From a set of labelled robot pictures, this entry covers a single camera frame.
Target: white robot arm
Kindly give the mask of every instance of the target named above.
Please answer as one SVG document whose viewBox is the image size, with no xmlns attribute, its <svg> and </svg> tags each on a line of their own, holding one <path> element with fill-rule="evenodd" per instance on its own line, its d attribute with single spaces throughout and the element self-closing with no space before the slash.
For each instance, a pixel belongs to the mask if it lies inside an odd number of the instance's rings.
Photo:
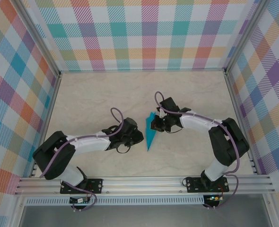
<svg viewBox="0 0 279 227">
<path fill-rule="evenodd" d="M 249 144 L 239 129 L 236 122 L 227 118 L 225 120 L 209 120 L 200 116 L 189 108 L 179 109 L 171 97 L 164 99 L 157 108 L 158 115 L 155 115 L 151 123 L 151 129 L 160 132 L 171 132 L 171 127 L 177 125 L 181 128 L 193 129 L 209 134 L 215 159 L 210 166 L 201 173 L 201 185 L 204 191 L 208 191 L 223 176 L 229 166 L 236 160 L 236 151 L 230 139 L 227 139 L 227 130 L 232 137 L 239 157 L 249 150 Z"/>
<path fill-rule="evenodd" d="M 73 156 L 110 149 L 119 152 L 120 145 L 130 148 L 144 140 L 136 122 L 128 117 L 123 120 L 122 126 L 114 125 L 95 135 L 80 138 L 65 136 L 62 131 L 56 131 L 50 136 L 33 154 L 34 160 L 43 172 L 41 177 L 44 176 L 47 180 L 59 179 L 72 186 L 86 189 L 86 175 L 80 168 L 69 165 Z"/>
</svg>

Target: plaid wall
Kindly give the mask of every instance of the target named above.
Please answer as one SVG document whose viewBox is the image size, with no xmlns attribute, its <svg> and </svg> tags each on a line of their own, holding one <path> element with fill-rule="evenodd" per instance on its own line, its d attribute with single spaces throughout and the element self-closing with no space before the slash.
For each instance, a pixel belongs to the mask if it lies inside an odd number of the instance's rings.
<svg viewBox="0 0 279 227">
<path fill-rule="evenodd" d="M 238 22 L 246 25 L 254 11 L 247 16 L 245 8 L 257 4 L 254 0 L 23 2 L 59 68 L 70 71 L 222 68 L 242 34 Z"/>
<path fill-rule="evenodd" d="M 9 0 L 0 0 L 0 227 L 38 146 L 56 77 Z"/>
<path fill-rule="evenodd" d="M 236 37 L 235 41 L 233 42 L 233 46 L 232 46 L 232 48 L 231 48 L 231 50 L 229 52 L 229 55 L 228 55 L 228 57 L 227 57 L 227 59 L 226 59 L 226 61 L 224 63 L 223 68 L 227 67 L 227 65 L 228 65 L 228 63 L 229 63 L 229 61 L 230 61 L 230 59 L 232 57 L 232 54 L 234 53 L 235 48 L 237 47 L 239 41 L 241 40 L 241 38 L 242 38 L 242 36 L 244 34 L 245 29 L 249 25 L 249 22 L 250 22 L 252 16 L 254 15 L 254 12 L 255 12 L 259 2 L 260 2 L 260 0 L 254 0 L 254 3 L 251 6 L 251 9 L 250 9 L 247 17 L 245 18 L 244 23 L 243 23 L 241 29 L 239 30 L 239 33 L 237 34 L 237 37 Z"/>
<path fill-rule="evenodd" d="M 279 0 L 271 1 L 231 73 L 254 153 L 279 200 Z"/>
</svg>

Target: purple cable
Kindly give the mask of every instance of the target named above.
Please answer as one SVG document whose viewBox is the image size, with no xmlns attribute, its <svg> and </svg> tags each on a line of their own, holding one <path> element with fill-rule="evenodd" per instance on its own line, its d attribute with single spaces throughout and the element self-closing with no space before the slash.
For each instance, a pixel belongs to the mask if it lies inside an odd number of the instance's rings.
<svg viewBox="0 0 279 227">
<path fill-rule="evenodd" d="M 228 171 L 228 172 L 225 172 L 224 174 L 233 174 L 235 173 L 238 169 L 239 169 L 239 165 L 240 165 L 240 159 L 239 159 L 239 153 L 238 153 L 238 149 L 237 149 L 237 146 L 235 144 L 235 141 L 234 139 L 232 138 L 232 135 L 230 134 L 230 132 L 228 131 L 228 129 L 223 126 L 221 123 L 211 119 L 211 118 L 208 118 L 208 117 L 205 117 L 205 116 L 202 116 L 202 115 L 199 115 L 199 114 L 193 114 L 193 113 L 180 113 L 180 112 L 173 112 L 173 111 L 169 111 L 169 110 L 166 110 L 165 108 L 163 108 L 161 106 L 161 104 L 157 101 L 157 94 L 160 94 L 164 100 L 164 96 L 163 94 L 160 92 L 160 91 L 157 91 L 155 94 L 154 94 L 154 99 L 155 99 L 155 102 L 157 103 L 158 107 L 161 108 L 163 111 L 169 113 L 169 114 L 182 114 L 182 115 L 188 115 L 188 116 L 195 116 L 195 117 L 198 117 L 198 118 L 201 118 L 201 119 L 204 119 L 206 121 L 209 121 L 209 122 L 214 122 L 215 124 L 217 124 L 218 126 L 220 126 L 224 131 L 225 133 L 228 135 L 228 137 L 230 138 L 231 142 L 232 142 L 232 145 L 233 145 L 233 148 L 235 150 L 235 154 L 236 154 L 236 168 L 232 171 Z"/>
<path fill-rule="evenodd" d="M 81 192 L 85 192 L 85 193 L 91 194 L 91 195 L 93 195 L 94 198 L 95 198 L 95 199 L 94 199 L 94 202 L 93 202 L 92 204 L 90 204 L 89 206 L 86 206 L 85 208 L 83 208 L 83 209 L 81 209 L 81 210 L 76 209 L 76 208 L 74 207 L 74 204 L 72 204 L 72 208 L 73 208 L 74 210 L 77 210 L 77 211 L 79 211 L 79 212 L 85 211 L 85 210 L 88 210 L 88 209 L 90 209 L 91 207 L 93 207 L 94 204 L 96 204 L 96 202 L 97 202 L 97 196 L 96 196 L 93 192 L 87 191 L 87 190 L 84 190 L 84 189 L 81 189 L 81 188 L 77 188 L 77 187 L 73 186 L 72 184 L 70 184 L 70 183 L 68 183 L 68 182 L 65 182 L 65 183 L 66 183 L 66 185 L 68 185 L 69 187 L 71 187 L 71 188 L 73 188 L 73 189 L 76 189 L 76 190 L 79 190 L 79 191 L 81 191 Z"/>
<path fill-rule="evenodd" d="M 233 196 L 235 195 L 237 189 L 238 189 L 238 185 L 239 185 L 239 180 L 238 180 L 238 177 L 232 173 L 235 173 L 238 169 L 239 169 L 239 165 L 240 165 L 240 158 L 239 158 L 239 153 L 238 153 L 238 149 L 237 149 L 237 146 L 235 144 L 235 141 L 234 139 L 232 138 L 232 135 L 230 134 L 230 132 L 228 131 L 228 129 L 223 126 L 221 123 L 211 119 L 211 118 L 208 118 L 208 117 L 205 117 L 205 116 L 202 116 L 202 115 L 199 115 L 199 114 L 192 114 L 192 113 L 180 113 L 180 112 L 173 112 L 173 111 L 169 111 L 169 110 L 166 110 L 165 108 L 163 108 L 161 106 L 161 104 L 157 101 L 157 94 L 160 94 L 162 96 L 162 99 L 164 100 L 164 95 L 160 92 L 160 91 L 157 91 L 155 94 L 154 94 L 154 99 L 155 99 L 155 102 L 157 103 L 158 107 L 161 108 L 163 111 L 169 113 L 169 114 L 182 114 L 182 115 L 188 115 L 188 116 L 195 116 L 195 117 L 198 117 L 198 118 L 201 118 L 201 119 L 204 119 L 206 121 L 209 121 L 209 122 L 214 122 L 215 124 L 217 124 L 218 126 L 220 126 L 224 131 L 225 133 L 228 135 L 228 137 L 230 138 L 231 142 L 232 142 L 232 145 L 233 145 L 233 148 L 234 148 L 234 151 L 235 151 L 235 154 L 236 154 L 236 167 L 234 170 L 232 171 L 228 171 L 228 172 L 225 172 L 223 173 L 224 175 L 226 176 L 233 176 L 236 178 L 236 187 L 235 187 L 235 190 L 234 192 L 232 193 L 231 197 L 224 203 L 224 204 L 221 204 L 219 206 L 217 206 L 217 208 L 220 208 L 220 207 L 223 207 L 226 203 L 228 203 L 232 198 Z"/>
<path fill-rule="evenodd" d="M 53 164 L 54 160 L 56 159 L 56 157 L 59 155 L 60 151 L 69 143 L 75 141 L 75 140 L 81 140 L 81 139 L 85 139 L 85 138 L 91 138 L 91 137 L 97 137 L 97 138 L 106 138 L 106 137 L 111 137 L 111 136 L 114 136 L 115 134 L 119 133 L 119 131 L 122 129 L 122 125 L 123 125 L 123 122 L 124 122 L 124 116 L 122 115 L 121 111 L 115 107 L 112 107 L 110 109 L 110 112 L 112 114 L 112 116 L 115 118 L 115 120 L 118 121 L 118 119 L 115 117 L 115 115 L 113 114 L 113 110 L 116 110 L 117 112 L 119 112 L 120 116 L 121 116 L 121 119 L 122 119 L 122 122 L 120 123 L 120 127 L 118 130 L 116 130 L 114 133 L 111 133 L 109 135 L 100 135 L 100 136 L 97 136 L 97 135 L 87 135 L 87 136 L 79 136 L 79 137 L 76 137 L 74 139 L 71 139 L 67 142 L 65 142 L 62 146 L 60 146 L 60 148 L 57 150 L 57 152 L 54 153 L 53 157 L 51 158 L 50 162 L 48 163 L 47 167 L 45 168 L 45 170 L 42 172 L 42 174 L 40 175 L 40 178 L 42 178 L 43 176 L 45 176 L 45 174 L 48 172 L 50 166 Z"/>
</svg>

